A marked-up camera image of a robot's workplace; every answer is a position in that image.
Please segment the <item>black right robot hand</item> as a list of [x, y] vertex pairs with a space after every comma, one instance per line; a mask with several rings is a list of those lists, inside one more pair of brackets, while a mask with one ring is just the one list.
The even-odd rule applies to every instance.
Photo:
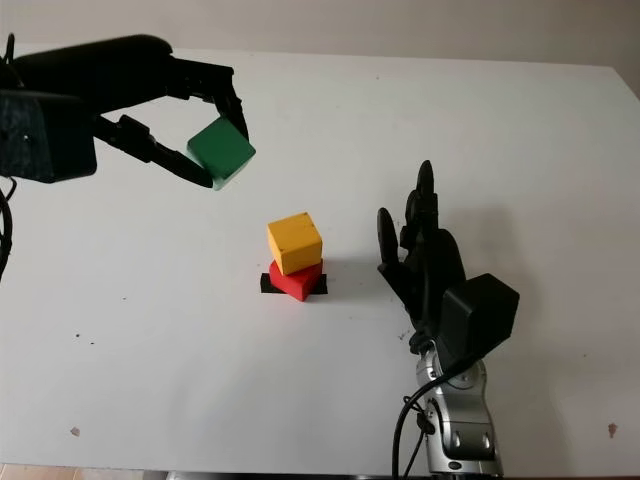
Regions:
[[439, 333], [445, 291], [466, 279], [453, 235], [439, 226], [438, 196], [428, 160], [421, 164], [416, 187], [407, 198], [405, 221], [397, 232], [388, 210], [378, 210], [378, 271], [410, 317], [414, 333], [409, 349], [419, 355]]

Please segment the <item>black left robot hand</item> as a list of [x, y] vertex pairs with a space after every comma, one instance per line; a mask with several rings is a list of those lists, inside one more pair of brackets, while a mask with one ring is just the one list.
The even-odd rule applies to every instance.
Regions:
[[[180, 59], [163, 39], [132, 35], [1, 59], [1, 174], [41, 183], [90, 176], [94, 142], [205, 188], [219, 189], [254, 156], [228, 66]], [[148, 126], [109, 112], [172, 97], [213, 104], [217, 118], [185, 152], [159, 143]]]

